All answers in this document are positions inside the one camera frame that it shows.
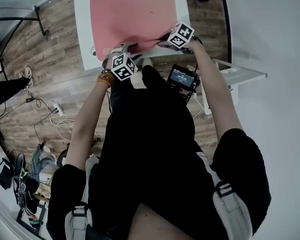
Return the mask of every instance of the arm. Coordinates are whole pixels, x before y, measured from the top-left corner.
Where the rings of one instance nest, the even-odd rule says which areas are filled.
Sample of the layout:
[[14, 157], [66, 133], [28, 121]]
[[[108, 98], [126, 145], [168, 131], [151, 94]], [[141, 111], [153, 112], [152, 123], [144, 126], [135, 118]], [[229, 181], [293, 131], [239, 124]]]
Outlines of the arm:
[[84, 101], [74, 123], [69, 150], [65, 163], [85, 170], [86, 161], [91, 154], [91, 144], [99, 119], [102, 102], [108, 84], [97, 82], [88, 98]]
[[191, 41], [206, 99], [211, 109], [218, 141], [233, 128], [242, 129], [231, 93], [221, 72], [198, 41]]

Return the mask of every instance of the pink cloth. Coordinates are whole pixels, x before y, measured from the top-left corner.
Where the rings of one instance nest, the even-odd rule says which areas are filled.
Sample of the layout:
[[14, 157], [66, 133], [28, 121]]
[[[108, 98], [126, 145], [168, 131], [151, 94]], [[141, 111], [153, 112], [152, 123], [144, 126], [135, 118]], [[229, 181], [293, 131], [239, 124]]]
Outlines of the pink cloth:
[[138, 43], [134, 53], [149, 50], [177, 23], [175, 0], [90, 0], [90, 15], [100, 61], [124, 42]]

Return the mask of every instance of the black shirt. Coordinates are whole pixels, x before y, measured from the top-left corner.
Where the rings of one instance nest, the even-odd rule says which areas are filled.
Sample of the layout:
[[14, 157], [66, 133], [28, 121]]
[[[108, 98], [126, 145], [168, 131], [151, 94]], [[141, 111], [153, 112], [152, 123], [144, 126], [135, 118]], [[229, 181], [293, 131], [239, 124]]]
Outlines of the black shirt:
[[[227, 239], [212, 200], [213, 181], [196, 154], [200, 148], [187, 107], [139, 93], [146, 103], [127, 101], [108, 120], [101, 159], [89, 182], [93, 228], [114, 240], [127, 239], [144, 202], [194, 239]], [[211, 168], [245, 202], [255, 233], [271, 200], [258, 146], [242, 130], [231, 129], [222, 136]], [[85, 184], [85, 172], [72, 165], [55, 172], [47, 222], [53, 239], [65, 239], [65, 216], [81, 201]]]

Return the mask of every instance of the table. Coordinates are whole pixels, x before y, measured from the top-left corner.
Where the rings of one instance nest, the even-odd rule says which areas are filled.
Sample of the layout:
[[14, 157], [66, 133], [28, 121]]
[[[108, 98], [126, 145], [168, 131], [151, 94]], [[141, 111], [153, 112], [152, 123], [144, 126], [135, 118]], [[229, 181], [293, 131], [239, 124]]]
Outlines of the table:
[[[190, 26], [190, 18], [187, 0], [175, 0], [176, 16], [178, 22], [184, 22]], [[75, 21], [77, 27], [78, 40], [84, 70], [102, 70], [102, 61], [92, 55], [94, 39], [91, 28], [90, 0], [74, 0]], [[143, 52], [143, 58], [181, 54], [166, 48], [154, 47]]]

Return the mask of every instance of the wooden floor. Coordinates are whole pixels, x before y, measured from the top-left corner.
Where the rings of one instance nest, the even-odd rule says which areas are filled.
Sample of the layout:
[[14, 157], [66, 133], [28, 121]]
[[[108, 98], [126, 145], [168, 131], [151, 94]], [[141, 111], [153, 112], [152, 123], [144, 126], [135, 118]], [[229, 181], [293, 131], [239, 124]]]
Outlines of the wooden floor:
[[[191, 26], [195, 34], [201, 38], [212, 58], [228, 59], [228, 44], [225, 15], [222, 0], [210, 0], [200, 3], [197, 0], [187, 0]], [[85, 98], [95, 85], [98, 73], [95, 70], [85, 71], [80, 53], [77, 36], [74, 0], [52, 0], [40, 8], [40, 17], [45, 29], [49, 30], [47, 38], [43, 37], [38, 23], [23, 22], [12, 38], [3, 56], [3, 63], [8, 79], [19, 78], [18, 73], [30, 66], [35, 85], [29, 90], [36, 98], [46, 103], [53, 100], [60, 104], [64, 111], [61, 119], [75, 119]], [[187, 64], [195, 66], [192, 55], [163, 56], [153, 59], [154, 67], [167, 77], [172, 64], [180, 66]], [[140, 73], [133, 79], [136, 88], [143, 86]], [[6, 102], [7, 112], [24, 102], [28, 91], [22, 90]], [[105, 98], [96, 130], [105, 133], [108, 117], [108, 99]], [[188, 108], [195, 115], [201, 108], [191, 99]], [[25, 103], [0, 121], [0, 131], [4, 136], [3, 144], [14, 155], [22, 152], [26, 161], [31, 161], [32, 154], [39, 143], [35, 134], [34, 124], [48, 115], [44, 104], [37, 107], [35, 102]], [[203, 113], [195, 119], [195, 140], [211, 159], [217, 145], [217, 137], [212, 117]], [[52, 152], [58, 156], [67, 148], [68, 141], [62, 139], [49, 119], [36, 126], [40, 141], [45, 141]], [[60, 130], [62, 136], [70, 139], [71, 134], [66, 129]], [[98, 144], [100, 152], [102, 142]]]

